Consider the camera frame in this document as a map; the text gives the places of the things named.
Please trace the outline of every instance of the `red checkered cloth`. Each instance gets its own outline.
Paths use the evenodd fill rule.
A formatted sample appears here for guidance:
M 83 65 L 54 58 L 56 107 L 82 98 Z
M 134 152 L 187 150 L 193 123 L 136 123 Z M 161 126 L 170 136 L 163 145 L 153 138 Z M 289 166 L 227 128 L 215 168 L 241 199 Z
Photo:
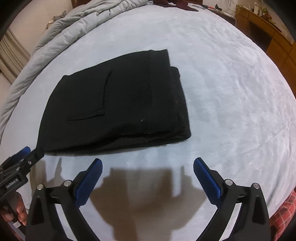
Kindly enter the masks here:
M 276 213 L 270 218 L 270 226 L 276 231 L 273 241 L 277 241 L 287 228 L 296 212 L 296 192 L 290 194 Z

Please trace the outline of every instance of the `gray blanket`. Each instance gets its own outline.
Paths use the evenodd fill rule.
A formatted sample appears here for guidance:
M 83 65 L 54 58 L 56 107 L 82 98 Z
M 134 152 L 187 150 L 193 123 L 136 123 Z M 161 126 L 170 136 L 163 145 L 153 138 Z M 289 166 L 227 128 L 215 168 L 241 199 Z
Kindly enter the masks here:
M 145 5 L 148 0 L 92 0 L 54 22 L 36 44 L 32 56 L 14 81 L 0 111 L 0 141 L 20 97 L 42 69 L 77 39 L 116 15 Z

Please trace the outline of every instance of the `metal screw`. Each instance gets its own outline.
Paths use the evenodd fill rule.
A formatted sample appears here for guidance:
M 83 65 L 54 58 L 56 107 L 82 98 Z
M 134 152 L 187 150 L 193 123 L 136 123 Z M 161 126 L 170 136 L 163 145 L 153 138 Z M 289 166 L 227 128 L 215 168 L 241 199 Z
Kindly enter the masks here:
M 72 181 L 71 180 L 66 180 L 64 181 L 64 186 L 68 187 L 72 184 Z
M 44 187 L 43 184 L 39 184 L 39 185 L 37 186 L 37 189 L 38 189 L 38 190 L 41 190 L 43 187 Z
M 258 183 L 254 183 L 253 184 L 253 187 L 256 188 L 256 189 L 259 189 L 260 188 L 260 185 Z
M 230 179 L 225 180 L 226 185 L 231 186 L 233 184 L 233 181 Z

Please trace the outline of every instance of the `white bed sheet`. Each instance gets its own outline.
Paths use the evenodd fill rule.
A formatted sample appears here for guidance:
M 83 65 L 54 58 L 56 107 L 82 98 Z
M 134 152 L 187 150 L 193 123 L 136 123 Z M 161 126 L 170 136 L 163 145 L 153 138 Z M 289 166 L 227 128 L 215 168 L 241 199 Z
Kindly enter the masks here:
M 159 147 L 46 155 L 31 172 L 32 189 L 73 179 L 98 157 L 103 174 L 81 211 L 100 240 L 196 240 L 216 210 L 193 173 L 200 156 L 238 185 L 258 182 L 271 216 L 296 186 L 296 101 L 268 56 L 208 10 L 143 6 L 83 36 L 20 98 L 4 131 L 0 162 L 24 146 L 35 148 L 46 103 L 63 75 L 149 49 L 168 49 L 180 71 L 192 136 Z M 29 207 L 30 184 L 20 192 Z M 238 208 L 222 238 L 237 214 Z

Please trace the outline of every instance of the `folded black garment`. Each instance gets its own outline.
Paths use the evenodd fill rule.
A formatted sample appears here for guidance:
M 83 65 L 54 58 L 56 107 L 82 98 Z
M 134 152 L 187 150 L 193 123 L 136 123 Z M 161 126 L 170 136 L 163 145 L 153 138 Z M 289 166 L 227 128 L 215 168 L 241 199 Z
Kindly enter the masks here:
M 167 50 L 130 53 L 63 76 L 46 105 L 37 146 L 103 151 L 191 136 L 180 74 Z

